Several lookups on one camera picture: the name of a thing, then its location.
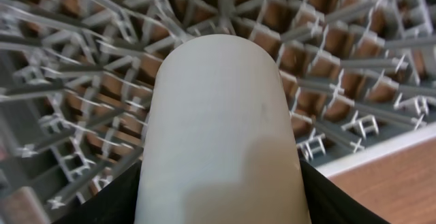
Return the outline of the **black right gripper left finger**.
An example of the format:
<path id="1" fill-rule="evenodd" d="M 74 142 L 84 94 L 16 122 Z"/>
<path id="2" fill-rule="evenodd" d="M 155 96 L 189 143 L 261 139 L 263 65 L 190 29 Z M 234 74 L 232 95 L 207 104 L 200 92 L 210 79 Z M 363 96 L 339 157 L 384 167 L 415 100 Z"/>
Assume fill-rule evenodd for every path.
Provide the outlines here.
<path id="1" fill-rule="evenodd" d="M 141 162 L 53 224 L 134 224 Z"/>

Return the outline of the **grey dishwasher rack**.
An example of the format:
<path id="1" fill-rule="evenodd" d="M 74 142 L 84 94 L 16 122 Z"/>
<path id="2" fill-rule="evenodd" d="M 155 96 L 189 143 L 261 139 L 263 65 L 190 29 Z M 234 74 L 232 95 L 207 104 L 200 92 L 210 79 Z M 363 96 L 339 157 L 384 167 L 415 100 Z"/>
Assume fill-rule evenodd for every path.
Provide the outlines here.
<path id="1" fill-rule="evenodd" d="M 51 223 L 138 162 L 159 66 L 215 33 L 272 57 L 325 176 L 435 134 L 435 0 L 1 0 L 1 222 Z"/>

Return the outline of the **white green cup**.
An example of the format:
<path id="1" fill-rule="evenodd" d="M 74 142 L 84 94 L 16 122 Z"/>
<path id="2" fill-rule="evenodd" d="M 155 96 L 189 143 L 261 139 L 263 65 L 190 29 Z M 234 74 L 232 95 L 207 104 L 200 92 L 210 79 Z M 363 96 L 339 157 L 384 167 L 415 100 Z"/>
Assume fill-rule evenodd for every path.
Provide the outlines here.
<path id="1" fill-rule="evenodd" d="M 311 220 L 278 68 L 247 39 L 207 35 L 161 64 L 135 221 Z"/>

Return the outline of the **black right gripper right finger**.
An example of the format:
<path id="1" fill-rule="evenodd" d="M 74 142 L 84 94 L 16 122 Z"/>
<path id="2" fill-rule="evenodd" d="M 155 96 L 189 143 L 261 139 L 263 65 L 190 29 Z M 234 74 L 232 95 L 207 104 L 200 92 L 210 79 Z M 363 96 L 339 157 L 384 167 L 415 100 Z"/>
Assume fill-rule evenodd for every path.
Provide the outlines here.
<path id="1" fill-rule="evenodd" d="M 313 224 L 389 224 L 306 161 L 300 160 L 300 168 Z"/>

